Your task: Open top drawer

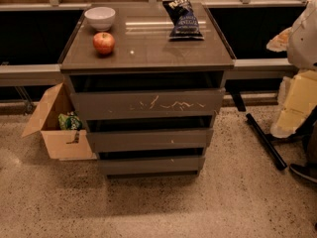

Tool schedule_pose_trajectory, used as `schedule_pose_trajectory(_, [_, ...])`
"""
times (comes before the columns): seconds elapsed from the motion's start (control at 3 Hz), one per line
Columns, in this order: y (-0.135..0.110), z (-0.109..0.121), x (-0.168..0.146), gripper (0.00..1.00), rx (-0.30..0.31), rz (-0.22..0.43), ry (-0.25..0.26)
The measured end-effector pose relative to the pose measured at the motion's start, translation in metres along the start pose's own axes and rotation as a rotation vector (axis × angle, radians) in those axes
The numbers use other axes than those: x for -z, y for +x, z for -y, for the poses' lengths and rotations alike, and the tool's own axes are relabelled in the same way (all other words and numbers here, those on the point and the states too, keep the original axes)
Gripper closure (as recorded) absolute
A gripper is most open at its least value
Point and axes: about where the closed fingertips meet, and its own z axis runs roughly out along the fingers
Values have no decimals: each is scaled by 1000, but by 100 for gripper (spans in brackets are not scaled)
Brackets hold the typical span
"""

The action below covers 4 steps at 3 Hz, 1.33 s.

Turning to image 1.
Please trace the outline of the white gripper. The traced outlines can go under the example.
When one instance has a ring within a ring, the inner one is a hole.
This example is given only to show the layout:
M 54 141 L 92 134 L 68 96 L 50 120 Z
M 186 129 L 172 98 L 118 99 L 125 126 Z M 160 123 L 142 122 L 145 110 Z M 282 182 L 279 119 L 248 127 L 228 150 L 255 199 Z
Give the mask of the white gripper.
M 267 44 L 269 51 L 286 52 L 291 28 L 286 28 Z M 305 70 L 293 78 L 284 77 L 277 95 L 278 106 L 270 126 L 276 138 L 287 138 L 306 121 L 317 105 L 317 72 Z

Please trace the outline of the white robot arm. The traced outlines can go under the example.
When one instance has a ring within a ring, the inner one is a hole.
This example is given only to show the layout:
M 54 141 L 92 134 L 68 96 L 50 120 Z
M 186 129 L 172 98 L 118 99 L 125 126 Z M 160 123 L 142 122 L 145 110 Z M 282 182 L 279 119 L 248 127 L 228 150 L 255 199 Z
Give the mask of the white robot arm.
M 288 62 L 299 69 L 293 78 L 283 79 L 279 108 L 270 127 L 274 137 L 287 138 L 317 105 L 317 0 L 307 0 L 293 25 L 271 39 L 266 48 L 277 53 L 286 51 Z

